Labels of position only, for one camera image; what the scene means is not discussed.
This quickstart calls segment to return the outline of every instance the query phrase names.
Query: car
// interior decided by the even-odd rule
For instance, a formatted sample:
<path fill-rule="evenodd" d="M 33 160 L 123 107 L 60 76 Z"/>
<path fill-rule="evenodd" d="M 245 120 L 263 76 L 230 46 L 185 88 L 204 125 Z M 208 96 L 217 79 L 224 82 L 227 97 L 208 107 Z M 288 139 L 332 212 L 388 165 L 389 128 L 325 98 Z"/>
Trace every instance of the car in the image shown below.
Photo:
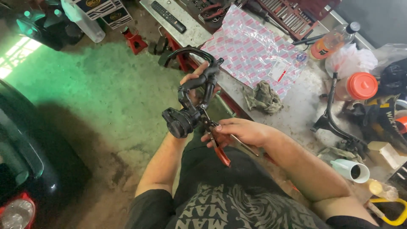
<path fill-rule="evenodd" d="M 90 177 L 36 107 L 0 80 L 0 228 L 47 228 Z"/>

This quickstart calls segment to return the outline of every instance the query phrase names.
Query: forearm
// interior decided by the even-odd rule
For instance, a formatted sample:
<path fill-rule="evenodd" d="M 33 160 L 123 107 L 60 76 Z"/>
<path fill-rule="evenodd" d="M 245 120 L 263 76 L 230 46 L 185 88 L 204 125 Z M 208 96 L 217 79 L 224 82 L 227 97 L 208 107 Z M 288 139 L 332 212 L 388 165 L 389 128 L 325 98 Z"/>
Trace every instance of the forearm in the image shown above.
<path fill-rule="evenodd" d="M 285 134 L 273 134 L 272 144 L 264 149 L 310 201 L 350 196 L 346 181 L 322 160 Z"/>
<path fill-rule="evenodd" d="M 171 193 L 186 141 L 186 138 L 177 139 L 171 133 L 165 136 L 140 179 L 136 196 L 154 187 Z"/>

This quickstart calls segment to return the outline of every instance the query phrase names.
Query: yellow handle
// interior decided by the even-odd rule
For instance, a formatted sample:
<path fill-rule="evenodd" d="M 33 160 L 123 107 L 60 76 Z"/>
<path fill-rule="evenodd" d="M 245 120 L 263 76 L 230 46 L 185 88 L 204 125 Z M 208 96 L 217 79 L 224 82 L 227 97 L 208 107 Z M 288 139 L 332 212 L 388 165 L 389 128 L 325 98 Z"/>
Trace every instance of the yellow handle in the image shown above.
<path fill-rule="evenodd" d="M 377 199 L 370 199 L 370 202 L 372 203 L 386 203 L 386 202 L 391 202 L 383 198 L 377 198 Z M 404 223 L 404 221 L 407 219 L 407 202 L 398 198 L 395 202 L 402 203 L 404 205 L 404 211 L 401 213 L 401 215 L 396 219 L 396 220 L 389 220 L 386 216 L 383 216 L 381 219 L 392 225 L 392 226 L 399 226 Z"/>

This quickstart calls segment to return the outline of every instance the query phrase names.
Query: red tail light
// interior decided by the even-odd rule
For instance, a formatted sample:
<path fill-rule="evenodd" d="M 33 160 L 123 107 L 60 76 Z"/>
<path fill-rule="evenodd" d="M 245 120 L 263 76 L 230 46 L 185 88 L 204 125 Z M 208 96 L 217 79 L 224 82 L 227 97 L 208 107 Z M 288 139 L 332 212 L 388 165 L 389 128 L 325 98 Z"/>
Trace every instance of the red tail light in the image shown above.
<path fill-rule="evenodd" d="M 0 208 L 1 229 L 29 229 L 35 217 L 35 204 L 22 193 Z"/>

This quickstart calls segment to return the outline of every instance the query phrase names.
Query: jar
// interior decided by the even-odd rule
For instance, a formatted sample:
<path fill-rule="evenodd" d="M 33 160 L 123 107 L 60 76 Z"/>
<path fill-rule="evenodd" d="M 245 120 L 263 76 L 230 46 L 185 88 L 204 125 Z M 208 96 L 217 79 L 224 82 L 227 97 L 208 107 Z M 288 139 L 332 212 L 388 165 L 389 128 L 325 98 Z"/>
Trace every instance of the jar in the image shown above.
<path fill-rule="evenodd" d="M 365 100 L 377 92 L 377 80 L 370 73 L 354 73 L 341 79 L 335 87 L 335 99 L 341 101 Z"/>

